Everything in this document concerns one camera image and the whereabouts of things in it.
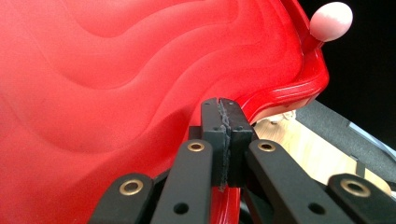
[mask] light wood panel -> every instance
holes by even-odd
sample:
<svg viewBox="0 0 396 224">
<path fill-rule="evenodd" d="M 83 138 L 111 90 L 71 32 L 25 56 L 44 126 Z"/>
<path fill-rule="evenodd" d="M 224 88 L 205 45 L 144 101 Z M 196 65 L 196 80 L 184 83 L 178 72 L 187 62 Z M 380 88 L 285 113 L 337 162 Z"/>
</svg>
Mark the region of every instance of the light wood panel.
<svg viewBox="0 0 396 224">
<path fill-rule="evenodd" d="M 295 119 L 284 119 L 278 124 L 264 119 L 255 130 L 261 139 L 278 142 L 312 178 L 323 184 L 332 175 L 355 174 L 356 161 Z M 389 185 L 368 169 L 365 179 L 390 195 Z"/>
</svg>

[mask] black background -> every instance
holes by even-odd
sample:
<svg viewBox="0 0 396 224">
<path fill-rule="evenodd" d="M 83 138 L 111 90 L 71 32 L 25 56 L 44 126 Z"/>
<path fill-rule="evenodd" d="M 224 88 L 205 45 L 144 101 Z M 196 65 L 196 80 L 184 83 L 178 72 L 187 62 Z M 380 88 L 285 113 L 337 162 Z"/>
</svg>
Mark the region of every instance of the black background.
<svg viewBox="0 0 396 224">
<path fill-rule="evenodd" d="M 331 1 L 300 0 L 308 18 Z M 349 31 L 324 45 L 330 74 L 318 101 L 396 149 L 396 1 L 346 0 Z"/>
</svg>

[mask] white knob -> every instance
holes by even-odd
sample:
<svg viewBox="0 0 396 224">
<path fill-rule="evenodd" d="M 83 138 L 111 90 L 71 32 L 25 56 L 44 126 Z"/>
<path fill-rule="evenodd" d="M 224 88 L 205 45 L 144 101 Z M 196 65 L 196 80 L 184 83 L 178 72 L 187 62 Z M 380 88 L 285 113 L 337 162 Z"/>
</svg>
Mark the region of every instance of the white knob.
<svg viewBox="0 0 396 224">
<path fill-rule="evenodd" d="M 344 35 L 352 24 L 353 14 L 349 6 L 333 2 L 318 9 L 310 22 L 311 35 L 328 42 Z"/>
</svg>

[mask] black metal bracket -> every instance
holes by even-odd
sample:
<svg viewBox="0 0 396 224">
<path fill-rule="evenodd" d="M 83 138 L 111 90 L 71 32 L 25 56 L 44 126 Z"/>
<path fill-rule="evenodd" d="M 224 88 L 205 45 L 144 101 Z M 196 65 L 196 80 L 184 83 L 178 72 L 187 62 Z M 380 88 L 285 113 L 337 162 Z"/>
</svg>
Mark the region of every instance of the black metal bracket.
<svg viewBox="0 0 396 224">
<path fill-rule="evenodd" d="M 211 187 L 242 189 L 254 223 L 396 223 L 396 204 L 370 182 L 335 175 L 320 186 L 278 143 L 259 140 L 237 102 L 202 103 L 170 172 L 126 175 L 90 223 L 208 223 Z"/>
</svg>

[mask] wavy ridged surface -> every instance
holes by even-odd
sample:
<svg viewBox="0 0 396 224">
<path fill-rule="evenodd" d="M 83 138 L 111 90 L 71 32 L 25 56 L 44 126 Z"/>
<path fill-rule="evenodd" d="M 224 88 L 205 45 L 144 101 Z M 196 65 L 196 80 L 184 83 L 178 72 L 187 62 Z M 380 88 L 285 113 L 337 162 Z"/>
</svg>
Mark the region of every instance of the wavy ridged surface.
<svg viewBox="0 0 396 224">
<path fill-rule="evenodd" d="M 86 222 L 116 177 L 170 166 L 201 101 L 303 66 L 278 0 L 0 0 L 0 14 L 9 222 Z"/>
</svg>

